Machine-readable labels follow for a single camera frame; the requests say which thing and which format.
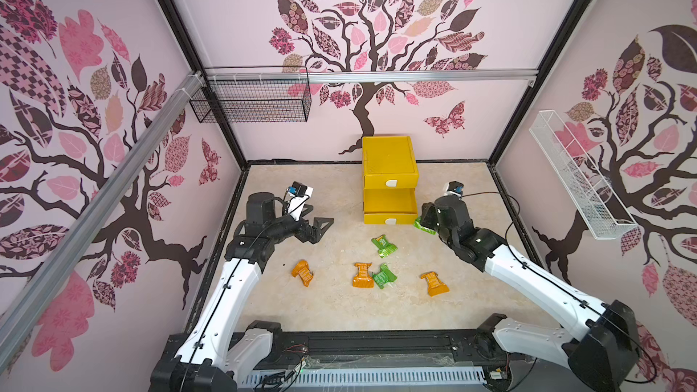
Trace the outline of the green cookie packet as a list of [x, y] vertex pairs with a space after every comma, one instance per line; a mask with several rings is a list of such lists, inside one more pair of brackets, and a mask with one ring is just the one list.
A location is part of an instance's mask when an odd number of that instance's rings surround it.
[[381, 258], [386, 258], [398, 250], [398, 247], [390, 242], [385, 235], [372, 238], [371, 242], [378, 249], [378, 254]]
[[371, 277], [381, 290], [398, 279], [397, 275], [390, 270], [387, 263], [382, 263], [379, 266], [379, 271], [377, 273], [373, 273]]
[[417, 219], [415, 219], [415, 221], [414, 221], [414, 227], [417, 228], [418, 230], [421, 230], [421, 232], [426, 232], [426, 233], [428, 233], [428, 234], [430, 234], [430, 235], [436, 235], [436, 234], [437, 234], [437, 232], [436, 232], [435, 230], [430, 229], [430, 228], [424, 226], [424, 225], [421, 223], [421, 218], [420, 218], [420, 217], [417, 217]]

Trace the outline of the yellow plastic drawer cabinet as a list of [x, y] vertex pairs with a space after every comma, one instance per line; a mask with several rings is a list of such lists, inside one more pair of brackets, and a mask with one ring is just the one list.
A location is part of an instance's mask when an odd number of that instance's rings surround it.
[[368, 225], [412, 224], [417, 219], [419, 168], [411, 139], [362, 139], [363, 218]]

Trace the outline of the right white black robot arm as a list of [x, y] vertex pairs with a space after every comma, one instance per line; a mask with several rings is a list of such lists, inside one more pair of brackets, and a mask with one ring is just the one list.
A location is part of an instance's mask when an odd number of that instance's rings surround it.
[[617, 391], [624, 384], [642, 355], [629, 306], [577, 290], [529, 261], [504, 237], [477, 228], [466, 203], [453, 193], [423, 204], [420, 223], [437, 232], [461, 261], [514, 288], [559, 325], [542, 328], [499, 319], [490, 333], [501, 350], [568, 368], [593, 391]]

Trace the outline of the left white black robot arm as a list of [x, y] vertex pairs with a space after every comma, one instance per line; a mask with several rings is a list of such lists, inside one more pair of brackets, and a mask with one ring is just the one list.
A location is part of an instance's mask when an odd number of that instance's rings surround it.
[[292, 183], [283, 197], [271, 192], [249, 196], [217, 286], [192, 332], [171, 337], [152, 372], [152, 391], [235, 391], [270, 356], [279, 324], [250, 326], [239, 340], [232, 337], [276, 245], [288, 238], [316, 244], [334, 223], [332, 218], [307, 220], [312, 194], [310, 186]]

